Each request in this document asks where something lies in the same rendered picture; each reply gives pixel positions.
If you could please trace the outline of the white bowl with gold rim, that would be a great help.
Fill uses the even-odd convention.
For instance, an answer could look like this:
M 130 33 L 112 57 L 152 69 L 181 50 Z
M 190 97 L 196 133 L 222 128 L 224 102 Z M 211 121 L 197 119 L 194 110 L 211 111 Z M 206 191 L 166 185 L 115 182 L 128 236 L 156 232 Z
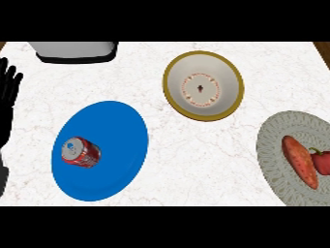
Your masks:
M 239 70 L 214 52 L 180 54 L 165 67 L 162 82 L 169 105 L 190 119 L 220 120 L 240 106 L 245 83 Z

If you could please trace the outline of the grey round woven placemat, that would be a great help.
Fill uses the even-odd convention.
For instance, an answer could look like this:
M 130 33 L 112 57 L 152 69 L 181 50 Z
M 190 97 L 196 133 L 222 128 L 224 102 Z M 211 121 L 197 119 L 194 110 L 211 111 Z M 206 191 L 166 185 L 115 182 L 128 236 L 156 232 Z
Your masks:
M 259 168 L 278 199 L 286 205 L 330 205 L 330 175 L 317 176 L 315 190 L 306 186 L 283 155 L 284 136 L 305 148 L 330 151 L 330 124 L 305 112 L 277 112 L 261 124 L 256 141 Z

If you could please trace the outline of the red bell pepper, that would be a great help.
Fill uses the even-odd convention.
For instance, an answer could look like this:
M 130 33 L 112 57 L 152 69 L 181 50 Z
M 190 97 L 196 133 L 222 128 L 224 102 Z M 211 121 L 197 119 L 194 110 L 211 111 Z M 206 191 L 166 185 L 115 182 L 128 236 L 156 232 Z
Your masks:
M 314 168 L 321 175 L 330 175 L 330 151 L 320 151 L 311 147 L 314 153 L 309 155 Z

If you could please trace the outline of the red soda can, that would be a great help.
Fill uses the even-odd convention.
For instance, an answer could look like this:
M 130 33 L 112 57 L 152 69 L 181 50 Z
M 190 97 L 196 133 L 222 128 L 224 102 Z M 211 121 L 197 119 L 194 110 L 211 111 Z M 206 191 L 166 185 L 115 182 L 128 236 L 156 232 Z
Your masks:
M 96 144 L 81 137 L 69 138 L 62 145 L 62 160 L 66 164 L 91 168 L 97 165 L 102 152 Z

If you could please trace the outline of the white appliance with black base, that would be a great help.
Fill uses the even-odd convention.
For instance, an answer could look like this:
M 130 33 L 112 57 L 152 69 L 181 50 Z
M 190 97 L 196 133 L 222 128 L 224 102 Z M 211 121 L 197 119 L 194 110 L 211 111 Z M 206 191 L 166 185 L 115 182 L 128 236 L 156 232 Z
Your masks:
M 113 60 L 118 42 L 29 42 L 37 58 L 53 64 L 90 64 Z

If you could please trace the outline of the blue round plate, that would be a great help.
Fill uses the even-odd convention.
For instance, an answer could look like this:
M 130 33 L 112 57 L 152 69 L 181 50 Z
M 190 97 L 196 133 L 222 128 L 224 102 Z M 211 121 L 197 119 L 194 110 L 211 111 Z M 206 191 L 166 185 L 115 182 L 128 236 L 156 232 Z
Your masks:
M 99 163 L 90 169 L 63 162 L 62 146 L 72 137 L 100 148 Z M 130 105 L 106 101 L 87 106 L 66 122 L 52 149 L 52 173 L 66 195 L 94 202 L 118 193 L 140 171 L 147 142 L 144 120 Z

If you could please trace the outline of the orange sweet potato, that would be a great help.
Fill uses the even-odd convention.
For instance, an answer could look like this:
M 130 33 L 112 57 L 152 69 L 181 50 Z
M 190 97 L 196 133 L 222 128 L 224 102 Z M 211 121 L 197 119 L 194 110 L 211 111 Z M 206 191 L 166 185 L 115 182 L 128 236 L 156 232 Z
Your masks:
M 305 185 L 315 190 L 318 180 L 309 153 L 292 136 L 284 136 L 281 139 L 281 151 L 299 179 Z

